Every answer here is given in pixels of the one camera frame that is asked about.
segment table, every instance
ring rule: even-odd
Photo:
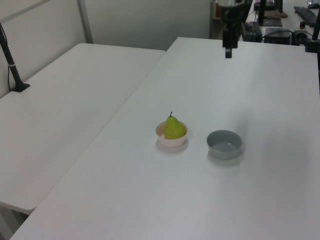
[[[252,42],[225,59],[220,40],[179,37],[12,240],[317,239],[316,60]],[[168,149],[155,128],[171,111],[188,138]],[[237,158],[208,154],[220,129],[242,137]]]
[[[249,11],[249,16],[246,19],[246,22],[254,22],[254,21],[258,21],[258,15],[256,15],[255,18],[255,12],[254,11],[254,3],[255,1],[252,2],[251,4],[251,8]],[[281,22],[282,22],[282,26],[261,26],[261,32],[262,35],[265,35],[265,31],[266,28],[284,28],[284,29],[289,29],[290,31],[294,31],[295,28],[298,28],[300,25],[300,22],[303,21],[303,19],[295,13],[295,9],[294,6],[298,6],[298,7],[307,7],[307,1],[304,0],[283,0],[283,11],[288,15],[287,18],[281,18]],[[318,11],[319,9],[311,9],[311,11],[314,12],[315,15],[318,15]],[[308,31],[308,33],[310,33],[311,35],[314,32],[314,28],[310,27],[309,25],[306,25],[305,29]]]
[[[79,44],[0,100],[0,206],[30,214],[164,51]]]

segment black device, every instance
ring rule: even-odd
[[[308,32],[306,30],[306,22],[301,21],[299,29],[295,30],[292,34],[291,45],[300,46],[300,44],[306,44],[308,38]]]
[[[306,43],[304,44],[305,51],[307,53],[317,53],[318,66],[319,66],[319,70],[320,70],[320,41],[318,40],[319,31],[320,31],[320,10],[318,11],[318,15],[316,16],[312,38],[311,39],[308,38],[306,40]]]
[[[245,1],[222,1],[220,6],[220,15],[222,22],[226,27],[222,34],[222,47],[225,48],[225,58],[232,57],[232,49],[238,47],[238,38],[240,36],[240,24],[246,19],[247,4]]]
[[[260,9],[258,15],[258,23],[260,26],[282,27],[280,17],[265,17],[266,0],[260,0]],[[283,12],[283,0],[274,0],[274,5],[279,13]]]
[[[267,27],[264,42],[267,44],[290,45],[291,32],[287,28]]]
[[[257,22],[242,22],[241,35],[244,42],[260,43],[262,41],[262,32]]]
[[[312,3],[312,4],[309,4],[307,7],[308,9],[318,9],[320,5],[319,3]]]
[[[10,53],[9,47],[8,47],[8,41],[5,34],[5,31],[0,23],[0,45],[2,47],[4,56],[6,58],[6,61],[8,63],[8,67],[11,70],[12,76],[15,81],[15,88],[11,89],[11,91],[21,93],[23,90],[30,87],[30,84],[24,83],[21,81],[21,78],[19,76],[16,64],[14,62],[14,59],[12,58],[12,55]]]
[[[307,25],[314,28],[317,21],[317,16],[307,7],[294,6],[295,12],[305,21]]]
[[[259,11],[260,10],[260,2],[257,1],[253,4],[253,10],[254,11]],[[276,4],[273,1],[267,1],[265,3],[265,10],[270,11],[270,10],[277,10]]]

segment green pear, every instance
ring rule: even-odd
[[[179,139],[186,134],[185,126],[179,122],[174,116],[170,116],[166,119],[164,128],[164,136],[166,139]]]

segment wall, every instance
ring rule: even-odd
[[[50,0],[1,24],[23,82],[76,44],[86,42],[76,0]],[[7,66],[0,50],[0,98],[9,92]]]
[[[95,44],[168,50],[177,37],[209,38],[210,0],[82,0]]]

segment pink bowl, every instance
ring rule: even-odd
[[[185,135],[180,138],[177,138],[177,139],[166,139],[165,138],[165,135],[164,135],[164,130],[166,127],[165,121],[160,123],[158,126],[156,126],[155,133],[158,137],[159,143],[161,145],[163,145],[165,147],[169,147],[169,148],[174,148],[174,147],[178,147],[178,146],[182,145],[186,141],[188,128],[183,122],[181,122],[181,123],[183,124],[183,126],[185,128]]]

